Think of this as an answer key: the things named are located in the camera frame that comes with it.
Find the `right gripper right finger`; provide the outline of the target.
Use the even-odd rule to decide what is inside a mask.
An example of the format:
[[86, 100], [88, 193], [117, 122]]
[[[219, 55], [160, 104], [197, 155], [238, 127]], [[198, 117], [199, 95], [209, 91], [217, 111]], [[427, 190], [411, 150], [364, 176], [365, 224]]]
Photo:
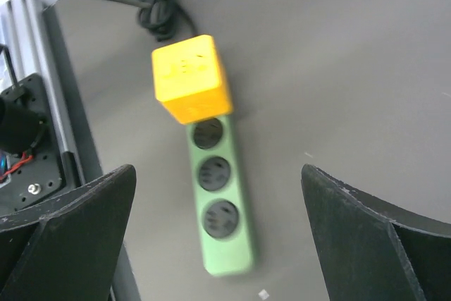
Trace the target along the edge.
[[449, 300], [450, 225], [311, 164], [302, 193], [331, 300]]

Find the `yellow plug adapter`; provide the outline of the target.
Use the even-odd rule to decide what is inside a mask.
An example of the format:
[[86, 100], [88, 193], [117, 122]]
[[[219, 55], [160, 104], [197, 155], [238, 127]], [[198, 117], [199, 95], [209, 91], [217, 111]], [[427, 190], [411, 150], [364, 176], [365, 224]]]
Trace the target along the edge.
[[228, 79], [211, 35], [199, 35], [153, 50], [156, 100], [187, 125], [233, 112]]

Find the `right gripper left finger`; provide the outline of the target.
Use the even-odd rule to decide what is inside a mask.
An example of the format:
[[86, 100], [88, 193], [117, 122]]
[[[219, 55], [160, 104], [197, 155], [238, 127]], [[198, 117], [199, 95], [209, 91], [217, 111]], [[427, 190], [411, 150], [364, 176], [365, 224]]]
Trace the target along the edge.
[[1, 217], [2, 300], [107, 300], [135, 196], [123, 165]]

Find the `green power strip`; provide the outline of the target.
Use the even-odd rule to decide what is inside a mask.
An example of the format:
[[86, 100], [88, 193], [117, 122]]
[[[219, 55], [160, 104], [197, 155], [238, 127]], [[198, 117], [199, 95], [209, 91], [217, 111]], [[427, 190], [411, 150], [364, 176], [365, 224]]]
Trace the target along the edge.
[[215, 277], [247, 273], [257, 249], [233, 120], [218, 116], [186, 131], [204, 268]]

